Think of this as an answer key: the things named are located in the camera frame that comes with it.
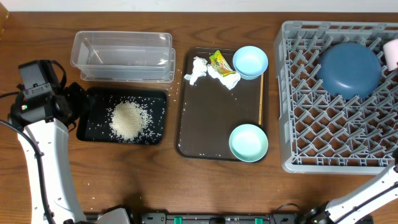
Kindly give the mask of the pile of rice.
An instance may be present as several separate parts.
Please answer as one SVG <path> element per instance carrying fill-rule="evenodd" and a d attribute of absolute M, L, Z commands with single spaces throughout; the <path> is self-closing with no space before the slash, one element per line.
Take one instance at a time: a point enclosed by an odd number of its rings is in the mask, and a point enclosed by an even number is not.
<path fill-rule="evenodd" d="M 108 109 L 110 138 L 128 144 L 156 145 L 163 136 L 166 101 L 124 96 Z"/>

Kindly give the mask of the dark blue plate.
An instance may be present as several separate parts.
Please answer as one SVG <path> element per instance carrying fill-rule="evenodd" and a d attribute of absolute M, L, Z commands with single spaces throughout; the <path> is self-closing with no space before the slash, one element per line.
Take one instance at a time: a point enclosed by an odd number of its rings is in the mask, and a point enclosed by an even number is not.
<path fill-rule="evenodd" d="M 320 57 L 319 65 L 317 78 L 323 81 L 322 88 L 344 100 L 368 97 L 378 87 L 382 75 L 376 54 L 352 42 L 329 48 Z"/>

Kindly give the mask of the pink cup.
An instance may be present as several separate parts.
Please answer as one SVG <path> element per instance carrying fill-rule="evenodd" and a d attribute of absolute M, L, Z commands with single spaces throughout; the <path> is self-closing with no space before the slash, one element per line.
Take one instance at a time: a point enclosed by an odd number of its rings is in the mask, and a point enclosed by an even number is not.
<path fill-rule="evenodd" d="M 398 39 L 391 40 L 383 45 L 386 66 L 389 71 L 397 69 L 398 63 Z"/>

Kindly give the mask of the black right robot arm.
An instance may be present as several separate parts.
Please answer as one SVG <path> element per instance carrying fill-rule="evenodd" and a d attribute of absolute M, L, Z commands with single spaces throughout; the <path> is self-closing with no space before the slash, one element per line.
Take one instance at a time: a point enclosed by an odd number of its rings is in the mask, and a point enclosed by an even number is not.
<path fill-rule="evenodd" d="M 377 176 L 344 197 L 325 202 L 296 218 L 299 224 L 357 223 L 378 208 L 397 199 L 397 151 L 394 161 Z"/>

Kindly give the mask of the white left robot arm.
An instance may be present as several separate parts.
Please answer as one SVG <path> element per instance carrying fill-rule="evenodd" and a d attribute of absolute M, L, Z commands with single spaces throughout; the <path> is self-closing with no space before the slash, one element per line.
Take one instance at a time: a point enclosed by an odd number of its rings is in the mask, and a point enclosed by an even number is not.
<path fill-rule="evenodd" d="M 92 105 L 76 82 L 19 85 L 5 125 L 17 133 L 29 174 L 32 223 L 86 223 L 70 162 L 70 124 Z"/>

